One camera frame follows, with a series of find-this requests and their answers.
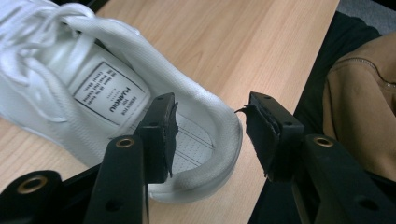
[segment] shoe label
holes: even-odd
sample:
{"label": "shoe label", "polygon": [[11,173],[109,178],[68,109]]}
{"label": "shoe label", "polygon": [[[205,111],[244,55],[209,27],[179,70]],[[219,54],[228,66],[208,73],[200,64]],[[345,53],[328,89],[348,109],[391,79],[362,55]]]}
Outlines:
{"label": "shoe label", "polygon": [[120,125],[136,110],[136,101],[145,95],[129,77],[108,63],[100,63],[78,87],[74,97],[103,119]]}

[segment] shoe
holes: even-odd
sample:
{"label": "shoe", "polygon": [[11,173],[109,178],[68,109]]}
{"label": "shoe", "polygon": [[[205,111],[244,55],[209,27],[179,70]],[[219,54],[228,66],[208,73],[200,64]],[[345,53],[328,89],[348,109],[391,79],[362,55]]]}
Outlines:
{"label": "shoe", "polygon": [[0,2],[0,116],[69,150],[89,166],[111,138],[132,134],[151,100],[178,101],[173,177],[149,185],[161,202],[216,192],[239,155],[238,117],[180,73],[139,32],[80,4]]}

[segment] zipper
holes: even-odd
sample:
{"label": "zipper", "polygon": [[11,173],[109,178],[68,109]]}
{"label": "zipper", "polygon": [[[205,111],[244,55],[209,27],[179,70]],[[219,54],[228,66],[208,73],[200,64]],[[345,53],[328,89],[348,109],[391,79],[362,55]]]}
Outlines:
{"label": "zipper", "polygon": [[347,62],[358,62],[358,63],[365,63],[365,64],[369,65],[370,67],[372,67],[372,68],[375,70],[376,74],[379,76],[379,78],[381,78],[381,80],[382,80],[382,82],[383,82],[383,84],[384,84],[385,86],[387,86],[387,87],[389,87],[389,88],[394,88],[394,89],[396,89],[396,84],[395,84],[395,83],[389,83],[389,82],[387,82],[386,80],[384,80],[384,78],[382,78],[382,77],[379,75],[378,69],[376,68],[376,66],[375,66],[372,62],[370,62],[370,61],[368,61],[368,60],[366,60],[366,59],[363,59],[363,58],[348,58],[348,59],[344,59],[344,60],[342,60],[342,61],[340,61],[340,62],[338,62],[338,63],[336,63],[336,64],[339,64],[339,63],[347,63]]}

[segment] brown fabric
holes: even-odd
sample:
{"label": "brown fabric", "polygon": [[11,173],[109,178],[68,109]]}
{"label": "brown fabric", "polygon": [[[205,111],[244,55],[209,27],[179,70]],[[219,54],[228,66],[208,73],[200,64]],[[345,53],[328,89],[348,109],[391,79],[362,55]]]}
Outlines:
{"label": "brown fabric", "polygon": [[396,181],[396,33],[342,57],[323,92],[323,132],[367,171]]}

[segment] table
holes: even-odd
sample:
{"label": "table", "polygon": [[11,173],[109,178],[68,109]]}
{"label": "table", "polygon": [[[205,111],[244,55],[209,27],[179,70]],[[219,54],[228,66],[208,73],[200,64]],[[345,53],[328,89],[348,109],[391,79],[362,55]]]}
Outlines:
{"label": "table", "polygon": [[[125,21],[171,63],[238,109],[250,91],[293,112],[338,0],[111,0],[97,15]],[[63,179],[87,167],[51,142],[0,119],[0,190],[51,169]],[[196,203],[150,201],[151,223],[248,223],[265,178],[248,137],[234,173]]]}

